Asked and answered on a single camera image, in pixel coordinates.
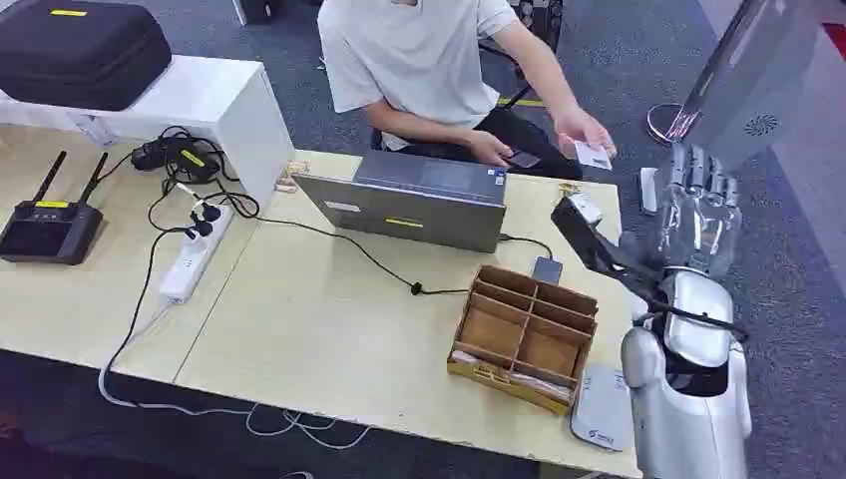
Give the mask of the person's left hand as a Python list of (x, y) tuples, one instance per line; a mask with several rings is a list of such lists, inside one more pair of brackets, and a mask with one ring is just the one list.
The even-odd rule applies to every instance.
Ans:
[(605, 151), (612, 160), (618, 153), (609, 131), (594, 117), (579, 107), (553, 116), (559, 150), (569, 160), (577, 158), (576, 142)]

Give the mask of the person's right hand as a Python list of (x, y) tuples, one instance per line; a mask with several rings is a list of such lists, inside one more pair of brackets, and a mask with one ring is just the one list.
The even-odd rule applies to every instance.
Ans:
[(466, 146), (483, 164), (504, 169), (510, 167), (511, 148), (488, 132), (471, 130), (466, 137)]

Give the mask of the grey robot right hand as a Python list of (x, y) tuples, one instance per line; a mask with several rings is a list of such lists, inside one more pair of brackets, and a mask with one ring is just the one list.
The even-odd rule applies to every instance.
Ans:
[(658, 171), (658, 185), (652, 258), (663, 266), (725, 275), (742, 226), (737, 179), (701, 147), (675, 144), (670, 163)]

